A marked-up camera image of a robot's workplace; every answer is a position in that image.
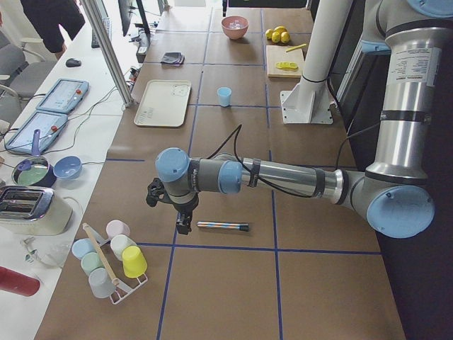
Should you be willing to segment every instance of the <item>keyboard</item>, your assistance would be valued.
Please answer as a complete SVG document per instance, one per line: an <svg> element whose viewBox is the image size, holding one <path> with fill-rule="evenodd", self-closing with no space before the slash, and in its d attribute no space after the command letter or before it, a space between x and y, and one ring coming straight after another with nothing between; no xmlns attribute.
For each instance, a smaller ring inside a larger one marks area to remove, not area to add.
<svg viewBox="0 0 453 340"><path fill-rule="evenodd" d="M112 28L110 26L110 18L102 18L102 24L104 25L105 31L108 34L108 37L110 40L112 40ZM94 34L94 31L92 32L91 36L91 48L98 48L99 42L98 42L98 37L96 37L96 34Z"/></svg>

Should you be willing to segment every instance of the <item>yellow cup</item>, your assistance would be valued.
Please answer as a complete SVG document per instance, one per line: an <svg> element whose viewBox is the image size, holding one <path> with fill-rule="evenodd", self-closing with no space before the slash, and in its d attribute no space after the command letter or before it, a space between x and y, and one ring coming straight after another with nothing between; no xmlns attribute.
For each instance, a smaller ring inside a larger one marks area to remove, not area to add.
<svg viewBox="0 0 453 340"><path fill-rule="evenodd" d="M147 260L138 246L129 246L122 252L122 268L128 278L138 278L147 271Z"/></svg>

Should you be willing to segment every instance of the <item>toaster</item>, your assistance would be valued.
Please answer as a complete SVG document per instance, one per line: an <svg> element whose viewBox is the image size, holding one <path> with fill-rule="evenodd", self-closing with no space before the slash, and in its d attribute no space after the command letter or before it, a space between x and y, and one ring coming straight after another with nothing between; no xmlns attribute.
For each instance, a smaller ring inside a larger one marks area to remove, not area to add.
<svg viewBox="0 0 453 340"><path fill-rule="evenodd" d="M15 234L61 234L71 214L71 206L51 188L0 188L0 226Z"/></svg>

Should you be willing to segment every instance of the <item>black cloth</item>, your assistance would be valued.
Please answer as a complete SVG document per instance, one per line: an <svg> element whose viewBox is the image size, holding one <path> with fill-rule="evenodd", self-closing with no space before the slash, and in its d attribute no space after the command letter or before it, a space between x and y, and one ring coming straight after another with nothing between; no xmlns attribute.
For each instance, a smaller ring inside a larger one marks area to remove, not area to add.
<svg viewBox="0 0 453 340"><path fill-rule="evenodd" d="M85 23L74 0L21 0L23 12L52 53L62 51L61 25L74 39Z"/></svg>

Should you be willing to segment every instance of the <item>red cylinder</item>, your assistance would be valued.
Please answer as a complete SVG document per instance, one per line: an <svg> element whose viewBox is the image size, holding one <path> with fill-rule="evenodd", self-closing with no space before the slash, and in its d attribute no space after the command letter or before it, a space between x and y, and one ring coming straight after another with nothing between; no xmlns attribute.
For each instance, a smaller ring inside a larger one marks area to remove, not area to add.
<svg viewBox="0 0 453 340"><path fill-rule="evenodd" d="M35 278L0 267L0 290L23 296L31 296L38 289L40 289L40 281Z"/></svg>

